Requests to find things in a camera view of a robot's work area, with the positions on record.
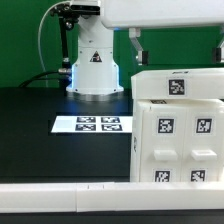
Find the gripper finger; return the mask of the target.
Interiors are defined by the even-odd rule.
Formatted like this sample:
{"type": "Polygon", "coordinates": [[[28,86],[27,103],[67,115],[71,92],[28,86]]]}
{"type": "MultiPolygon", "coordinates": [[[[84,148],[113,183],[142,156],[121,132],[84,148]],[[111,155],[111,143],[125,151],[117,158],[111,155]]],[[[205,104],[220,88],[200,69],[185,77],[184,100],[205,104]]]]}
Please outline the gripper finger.
{"type": "Polygon", "coordinates": [[[224,63],[224,30],[222,31],[220,43],[212,51],[212,59],[215,63],[224,63]]]}

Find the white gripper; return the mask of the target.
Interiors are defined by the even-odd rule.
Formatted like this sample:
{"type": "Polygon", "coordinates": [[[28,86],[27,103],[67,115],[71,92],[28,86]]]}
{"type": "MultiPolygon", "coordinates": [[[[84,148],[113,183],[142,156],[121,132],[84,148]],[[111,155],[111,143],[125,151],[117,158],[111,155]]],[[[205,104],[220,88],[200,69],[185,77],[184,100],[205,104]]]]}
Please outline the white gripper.
{"type": "Polygon", "coordinates": [[[100,14],[107,28],[130,28],[136,61],[147,64],[149,52],[138,41],[140,28],[223,25],[224,0],[101,0],[100,14]]]}

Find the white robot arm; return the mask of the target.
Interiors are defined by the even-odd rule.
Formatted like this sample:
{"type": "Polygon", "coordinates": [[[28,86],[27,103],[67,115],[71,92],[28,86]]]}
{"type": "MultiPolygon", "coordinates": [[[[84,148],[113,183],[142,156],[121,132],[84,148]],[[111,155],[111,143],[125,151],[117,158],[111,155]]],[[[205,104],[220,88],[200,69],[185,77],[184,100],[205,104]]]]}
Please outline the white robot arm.
{"type": "Polygon", "coordinates": [[[78,58],[67,91],[86,99],[124,91],[113,59],[116,29],[129,31],[137,61],[146,65],[149,52],[138,42],[142,29],[224,24],[224,0],[70,0],[69,9],[79,33],[78,58]]]}

